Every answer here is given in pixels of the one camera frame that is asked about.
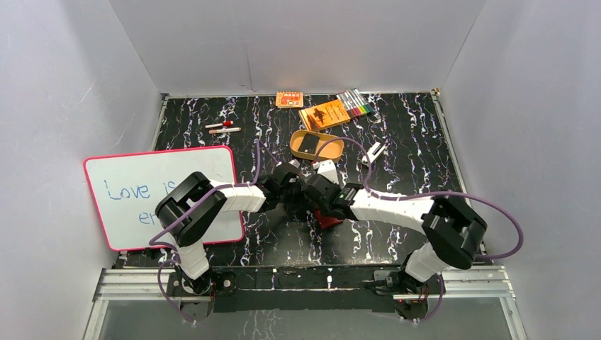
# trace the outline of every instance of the white wall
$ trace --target white wall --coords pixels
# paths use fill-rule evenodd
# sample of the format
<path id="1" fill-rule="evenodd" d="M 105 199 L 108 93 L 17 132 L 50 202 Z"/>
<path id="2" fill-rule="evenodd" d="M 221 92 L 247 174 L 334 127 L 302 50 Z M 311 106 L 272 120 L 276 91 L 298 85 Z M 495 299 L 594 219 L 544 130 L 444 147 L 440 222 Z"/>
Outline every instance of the white wall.
<path id="1" fill-rule="evenodd" d="M 440 87 L 485 0 L 110 0 L 162 93 Z"/>
<path id="2" fill-rule="evenodd" d="M 150 147 L 160 94 L 107 1 L 0 1 L 0 338 L 80 339 L 106 246 L 85 158 Z"/>
<path id="3" fill-rule="evenodd" d="M 442 88 L 468 189 L 507 207 L 531 339 L 598 339 L 601 3 L 487 1 Z M 494 252 L 515 232 L 486 213 Z"/>

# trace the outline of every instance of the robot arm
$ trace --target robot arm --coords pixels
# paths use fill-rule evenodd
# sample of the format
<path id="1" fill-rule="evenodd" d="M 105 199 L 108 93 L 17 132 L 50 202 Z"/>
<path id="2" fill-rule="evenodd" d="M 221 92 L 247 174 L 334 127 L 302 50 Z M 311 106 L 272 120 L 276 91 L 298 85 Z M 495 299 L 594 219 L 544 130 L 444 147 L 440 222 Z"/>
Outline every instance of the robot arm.
<path id="1" fill-rule="evenodd" d="M 300 193 L 300 164 L 297 161 L 279 164 L 272 175 L 263 176 L 255 185 L 233 184 L 209 195 L 184 221 L 169 233 L 179 254 L 179 268 L 196 293 L 210 284 L 203 278 L 209 270 L 202 237 L 219 213 L 247 211 L 262 213 L 271 210 L 287 195 Z M 194 172 L 182 181 L 155 209 L 155 215 L 169 226 L 187 212 L 211 189 L 222 185 Z"/>
<path id="2" fill-rule="evenodd" d="M 202 236 L 218 213 L 226 211 L 264 212 L 275 208 L 286 196 L 300 194 L 319 208 L 323 215 L 338 219 L 377 220 L 402 225 L 426 235 L 428 242 L 404 261 L 394 288 L 415 291 L 432 275 L 448 266 L 468 269 L 478 251 L 486 223 L 465 202 L 456 197 L 400 200 L 403 195 L 381 200 L 361 184 L 338 184 L 332 161 L 316 164 L 317 173 L 302 184 L 298 162 L 279 164 L 274 173 L 259 179 L 256 185 L 233 185 L 214 192 L 194 210 L 187 220 L 171 231 L 186 279 L 197 293 L 208 287 L 203 274 L 209 270 Z M 156 215 L 168 226 L 183 215 L 194 202 L 221 183 L 196 172 L 177 186 L 157 206 Z"/>

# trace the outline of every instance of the red object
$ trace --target red object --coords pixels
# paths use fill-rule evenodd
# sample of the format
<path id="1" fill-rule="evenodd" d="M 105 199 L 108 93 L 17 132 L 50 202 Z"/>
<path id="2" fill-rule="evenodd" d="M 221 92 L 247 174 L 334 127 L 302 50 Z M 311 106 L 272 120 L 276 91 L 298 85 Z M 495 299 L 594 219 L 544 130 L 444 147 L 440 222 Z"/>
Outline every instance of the red object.
<path id="1" fill-rule="evenodd" d="M 331 227 L 336 227 L 337 225 L 344 222 L 343 220 L 338 220 L 336 217 L 321 215 L 321 212 L 319 211 L 319 209 L 315 209 L 314 213 L 315 213 L 315 218 L 317 218 L 317 220 L 321 226 L 321 229 L 328 229 Z"/>

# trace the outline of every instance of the black tabletop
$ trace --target black tabletop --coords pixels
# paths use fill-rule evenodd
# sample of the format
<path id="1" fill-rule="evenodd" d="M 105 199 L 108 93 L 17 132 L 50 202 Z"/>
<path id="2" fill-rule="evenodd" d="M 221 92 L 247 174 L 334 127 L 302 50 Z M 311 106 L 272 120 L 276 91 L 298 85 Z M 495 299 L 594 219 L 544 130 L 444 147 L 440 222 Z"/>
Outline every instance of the black tabletop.
<path id="1" fill-rule="evenodd" d="M 460 191 L 441 123 L 430 93 L 365 95 L 376 113 L 339 125 L 323 133 L 355 139 L 368 149 L 373 143 L 387 146 L 376 162 L 371 187 L 410 195 L 427 191 Z M 333 95 L 305 96 L 305 107 L 335 100 Z M 233 120 L 240 132 L 210 135 L 205 125 Z M 298 109 L 280 109 L 275 96 L 169 98 L 155 145 L 156 150 L 227 145 L 235 155 L 237 181 L 252 179 L 257 138 L 281 161 L 293 158 L 289 143 L 302 129 Z M 262 174 L 274 168 L 265 152 Z M 360 183 L 367 170 L 361 154 L 346 143 L 337 167 L 344 181 Z M 301 161 L 309 174 L 310 161 Z M 421 247 L 423 234 L 400 225 L 371 221 L 345 221 L 321 229 L 312 213 L 290 214 L 282 205 L 262 214 L 243 213 L 245 238 L 240 242 L 206 246 L 212 266 L 307 266 L 336 264 L 401 263 Z M 144 254 L 127 262 L 140 266 Z"/>

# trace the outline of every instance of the orange box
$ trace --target orange box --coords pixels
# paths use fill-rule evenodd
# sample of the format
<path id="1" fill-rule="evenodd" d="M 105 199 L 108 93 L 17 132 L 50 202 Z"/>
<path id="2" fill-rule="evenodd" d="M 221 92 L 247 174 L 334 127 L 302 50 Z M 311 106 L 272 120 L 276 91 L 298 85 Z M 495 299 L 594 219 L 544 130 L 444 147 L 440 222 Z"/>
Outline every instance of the orange box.
<path id="1" fill-rule="evenodd" d="M 279 108 L 302 108 L 303 92 L 284 91 L 276 94 L 276 106 Z"/>

